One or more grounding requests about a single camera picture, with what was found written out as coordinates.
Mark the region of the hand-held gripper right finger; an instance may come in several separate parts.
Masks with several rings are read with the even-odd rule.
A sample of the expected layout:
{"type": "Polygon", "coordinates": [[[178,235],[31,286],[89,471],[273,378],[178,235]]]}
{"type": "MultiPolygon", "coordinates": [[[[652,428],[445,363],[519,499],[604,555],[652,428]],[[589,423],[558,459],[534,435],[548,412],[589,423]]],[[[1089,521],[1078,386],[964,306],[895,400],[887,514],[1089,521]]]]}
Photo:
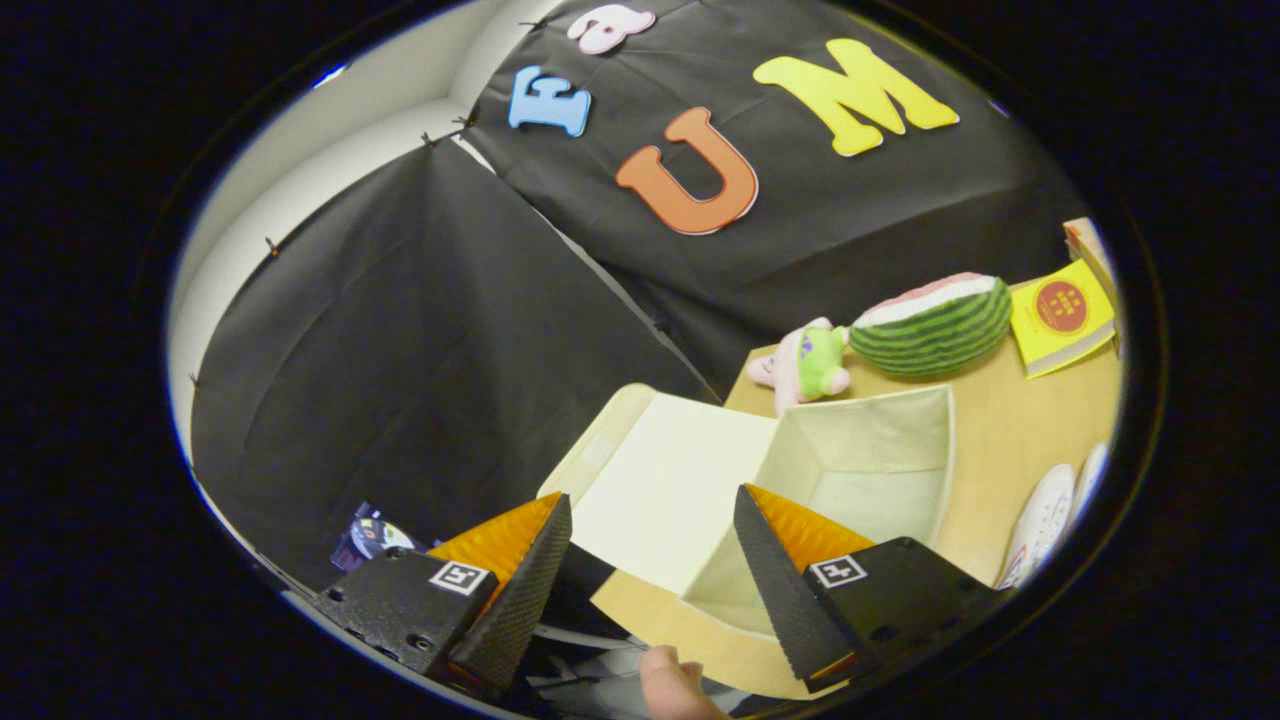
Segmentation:
{"type": "Polygon", "coordinates": [[[1007,598],[908,536],[873,542],[754,484],[733,530],[794,675],[812,692],[905,673],[1007,598]]]}

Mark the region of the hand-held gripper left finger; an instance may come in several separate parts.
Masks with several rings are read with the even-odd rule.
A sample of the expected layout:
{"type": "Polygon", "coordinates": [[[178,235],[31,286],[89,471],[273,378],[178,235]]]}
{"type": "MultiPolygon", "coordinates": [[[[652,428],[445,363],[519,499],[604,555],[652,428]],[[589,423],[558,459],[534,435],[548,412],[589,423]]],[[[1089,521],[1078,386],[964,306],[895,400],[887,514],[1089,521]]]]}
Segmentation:
{"type": "Polygon", "coordinates": [[[481,697],[507,692],[572,534],[552,492],[426,552],[392,546],[321,591],[329,621],[410,671],[481,697]]]}

